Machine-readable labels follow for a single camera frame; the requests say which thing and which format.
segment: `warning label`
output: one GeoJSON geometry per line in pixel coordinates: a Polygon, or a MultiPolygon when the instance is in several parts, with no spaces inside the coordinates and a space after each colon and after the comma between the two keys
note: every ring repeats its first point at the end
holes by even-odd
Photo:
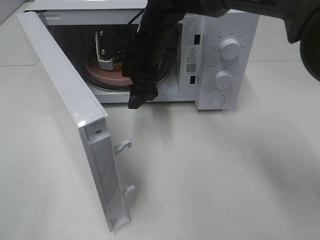
{"type": "Polygon", "coordinates": [[[195,74],[197,72],[200,53],[200,45],[190,45],[185,47],[185,73],[195,74]]]}

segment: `microwave door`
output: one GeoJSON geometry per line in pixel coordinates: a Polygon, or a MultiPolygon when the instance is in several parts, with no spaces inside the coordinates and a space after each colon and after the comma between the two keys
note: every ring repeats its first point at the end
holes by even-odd
{"type": "Polygon", "coordinates": [[[123,192],[120,189],[115,155],[131,143],[113,147],[105,109],[38,15],[27,12],[18,15],[18,19],[59,129],[78,159],[88,162],[112,232],[129,220],[123,199],[128,188],[123,192]]]}

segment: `white table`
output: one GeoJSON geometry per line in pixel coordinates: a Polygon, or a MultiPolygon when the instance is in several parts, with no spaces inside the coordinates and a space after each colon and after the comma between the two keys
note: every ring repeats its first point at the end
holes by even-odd
{"type": "Polygon", "coordinates": [[[121,185],[137,187],[132,221],[109,233],[12,16],[0,25],[0,239],[318,240],[320,83],[298,49],[262,17],[234,111],[105,105],[114,143],[133,142],[121,185]]]}

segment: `black robotic arm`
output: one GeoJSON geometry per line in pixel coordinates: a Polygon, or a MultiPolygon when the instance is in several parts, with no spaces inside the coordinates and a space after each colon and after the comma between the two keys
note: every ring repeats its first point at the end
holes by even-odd
{"type": "Polygon", "coordinates": [[[303,63],[320,81],[320,0],[148,0],[133,44],[121,56],[122,74],[133,82],[128,107],[158,96],[162,54],[186,13],[218,18],[229,9],[283,19],[288,41],[301,41],[303,63]]]}

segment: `black cable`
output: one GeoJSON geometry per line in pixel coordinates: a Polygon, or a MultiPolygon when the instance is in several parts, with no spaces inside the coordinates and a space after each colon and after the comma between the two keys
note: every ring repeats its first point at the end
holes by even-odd
{"type": "Polygon", "coordinates": [[[127,25],[130,25],[130,24],[132,24],[138,17],[140,17],[140,15],[141,14],[143,14],[144,13],[144,11],[145,11],[145,8],[144,9],[142,9],[137,15],[135,15],[134,16],[134,18],[132,18],[129,22],[128,22],[128,24],[127,25]]]}

